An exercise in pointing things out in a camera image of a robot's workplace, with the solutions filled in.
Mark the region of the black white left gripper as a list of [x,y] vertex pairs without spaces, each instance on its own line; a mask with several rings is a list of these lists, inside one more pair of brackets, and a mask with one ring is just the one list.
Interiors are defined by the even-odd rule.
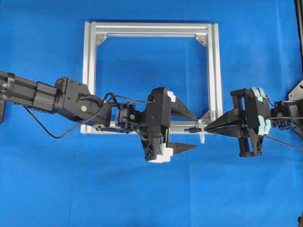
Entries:
[[193,144],[169,143],[171,115],[198,121],[179,98],[175,99],[173,93],[168,92],[165,87],[158,87],[149,94],[148,101],[145,110],[141,112],[141,125],[138,131],[144,150],[144,159],[147,162],[169,162],[173,155],[197,147]]

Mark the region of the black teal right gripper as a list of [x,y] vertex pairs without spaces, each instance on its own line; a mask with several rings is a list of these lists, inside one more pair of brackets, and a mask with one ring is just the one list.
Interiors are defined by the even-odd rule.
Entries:
[[234,90],[230,95],[234,109],[208,124],[205,131],[238,138],[240,157],[261,156],[263,139],[271,128],[269,98],[259,87]]

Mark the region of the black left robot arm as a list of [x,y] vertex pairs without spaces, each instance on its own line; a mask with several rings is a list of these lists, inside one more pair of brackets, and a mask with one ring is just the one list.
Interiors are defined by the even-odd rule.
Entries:
[[98,131],[135,132],[148,162],[169,162],[172,156],[194,148],[191,144],[169,140],[172,116],[192,121],[197,118],[164,87],[151,91],[143,102],[145,110],[141,112],[136,110],[136,99],[113,93],[99,98],[90,93],[87,85],[67,77],[51,86],[1,72],[0,99],[21,105],[28,113],[36,110],[59,114],[78,126],[94,126]]

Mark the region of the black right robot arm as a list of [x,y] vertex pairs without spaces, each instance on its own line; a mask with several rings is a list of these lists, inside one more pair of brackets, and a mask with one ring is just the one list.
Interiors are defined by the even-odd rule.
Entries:
[[230,93],[233,109],[205,127],[211,134],[238,139],[240,157],[262,155],[263,139],[272,127],[303,128],[303,100],[278,101],[270,108],[270,99],[263,89],[234,90]]

